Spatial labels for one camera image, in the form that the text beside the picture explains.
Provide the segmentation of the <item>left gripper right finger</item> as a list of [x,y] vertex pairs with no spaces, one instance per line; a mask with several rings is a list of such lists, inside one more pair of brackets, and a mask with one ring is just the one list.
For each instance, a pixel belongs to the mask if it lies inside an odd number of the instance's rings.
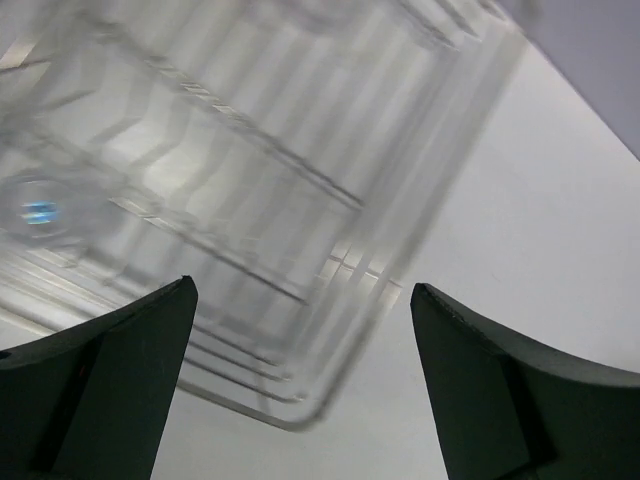
[[547,346],[429,284],[410,308],[448,478],[638,478],[637,373]]

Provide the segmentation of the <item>clear plastic cup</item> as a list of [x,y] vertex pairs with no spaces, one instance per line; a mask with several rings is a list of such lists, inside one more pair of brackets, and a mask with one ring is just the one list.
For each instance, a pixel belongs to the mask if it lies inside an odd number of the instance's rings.
[[91,240],[117,224],[100,177],[28,169],[1,180],[1,241],[60,248]]

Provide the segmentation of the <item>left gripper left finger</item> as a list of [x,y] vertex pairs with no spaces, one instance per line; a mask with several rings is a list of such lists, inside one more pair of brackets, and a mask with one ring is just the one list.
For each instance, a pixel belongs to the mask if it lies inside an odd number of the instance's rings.
[[3,350],[2,478],[150,478],[197,302],[184,276]]

